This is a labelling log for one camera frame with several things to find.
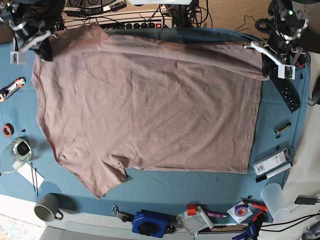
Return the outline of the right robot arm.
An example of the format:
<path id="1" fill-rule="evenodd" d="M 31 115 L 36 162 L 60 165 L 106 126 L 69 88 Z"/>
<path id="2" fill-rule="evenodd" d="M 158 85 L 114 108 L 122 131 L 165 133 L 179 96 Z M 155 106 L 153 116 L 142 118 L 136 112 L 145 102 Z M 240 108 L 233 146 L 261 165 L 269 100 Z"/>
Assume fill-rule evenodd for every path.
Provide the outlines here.
<path id="1" fill-rule="evenodd" d="M 44 21 L 34 17 L 30 4 L 2 0 L 0 22 L 13 33 L 13 51 L 10 52 L 12 65 L 24 64 L 28 50 L 36 53 L 44 61 L 53 60 L 49 38 L 55 38 L 57 35 L 46 28 Z"/>

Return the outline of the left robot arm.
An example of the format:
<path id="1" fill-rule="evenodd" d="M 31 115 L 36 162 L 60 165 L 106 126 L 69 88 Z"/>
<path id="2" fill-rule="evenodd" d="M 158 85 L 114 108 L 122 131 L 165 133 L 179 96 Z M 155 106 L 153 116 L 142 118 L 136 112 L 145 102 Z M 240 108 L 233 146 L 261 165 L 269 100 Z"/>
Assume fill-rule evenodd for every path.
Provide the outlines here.
<path id="1" fill-rule="evenodd" d="M 294 80 L 296 68 L 305 64 L 306 52 L 300 37 L 308 27 L 308 11 L 305 7 L 295 9 L 291 0 L 273 0 L 268 14 L 271 19 L 262 18 L 255 22 L 255 28 L 268 34 L 268 39 L 260 43 L 251 42 L 249 46 L 275 64 L 278 78 Z"/>

